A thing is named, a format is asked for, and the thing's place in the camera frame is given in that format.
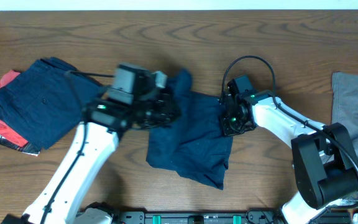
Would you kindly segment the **navy blue shorts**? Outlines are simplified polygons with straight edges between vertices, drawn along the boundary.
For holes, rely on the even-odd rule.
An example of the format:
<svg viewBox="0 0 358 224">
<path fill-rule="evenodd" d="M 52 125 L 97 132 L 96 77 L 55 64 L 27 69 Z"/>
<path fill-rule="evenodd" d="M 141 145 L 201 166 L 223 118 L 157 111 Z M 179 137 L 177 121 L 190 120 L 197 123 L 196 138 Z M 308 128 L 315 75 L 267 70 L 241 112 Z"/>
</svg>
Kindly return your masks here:
<svg viewBox="0 0 358 224">
<path fill-rule="evenodd" d="M 180 70 L 167 80 L 181 116 L 167 128 L 149 132 L 146 161 L 180 177 L 222 190 L 233 138 L 224 137 L 219 116 L 224 107 L 216 96 L 191 91 L 191 73 Z"/>
</svg>

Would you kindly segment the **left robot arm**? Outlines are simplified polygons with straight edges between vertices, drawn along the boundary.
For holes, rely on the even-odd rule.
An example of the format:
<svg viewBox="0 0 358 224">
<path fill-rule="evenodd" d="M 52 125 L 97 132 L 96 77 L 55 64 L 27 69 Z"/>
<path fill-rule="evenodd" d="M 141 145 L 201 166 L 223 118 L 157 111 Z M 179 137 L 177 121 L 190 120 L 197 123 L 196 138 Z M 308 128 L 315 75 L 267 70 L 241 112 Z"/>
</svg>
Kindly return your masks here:
<svg viewBox="0 0 358 224">
<path fill-rule="evenodd" d="M 113 83 L 82 107 L 74 140 L 46 188 L 21 217 L 8 214 L 3 223 L 113 223 L 114 213 L 101 204 L 83 212 L 80 205 L 126 131 L 166 126 L 180 116 L 166 84 L 161 71 L 118 65 Z"/>
</svg>

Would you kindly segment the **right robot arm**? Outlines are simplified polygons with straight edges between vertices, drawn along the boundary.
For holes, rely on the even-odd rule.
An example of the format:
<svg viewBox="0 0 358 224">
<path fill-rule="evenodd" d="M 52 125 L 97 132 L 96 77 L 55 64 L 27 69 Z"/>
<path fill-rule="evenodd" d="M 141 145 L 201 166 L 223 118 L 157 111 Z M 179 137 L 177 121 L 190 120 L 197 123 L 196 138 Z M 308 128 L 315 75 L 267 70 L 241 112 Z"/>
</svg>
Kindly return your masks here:
<svg viewBox="0 0 358 224">
<path fill-rule="evenodd" d="M 325 125 L 288 107 L 274 92 L 223 92 L 219 121 L 226 136 L 265 128 L 292 151 L 297 193 L 276 223 L 312 223 L 332 208 L 358 206 L 358 158 L 344 125 Z"/>
</svg>

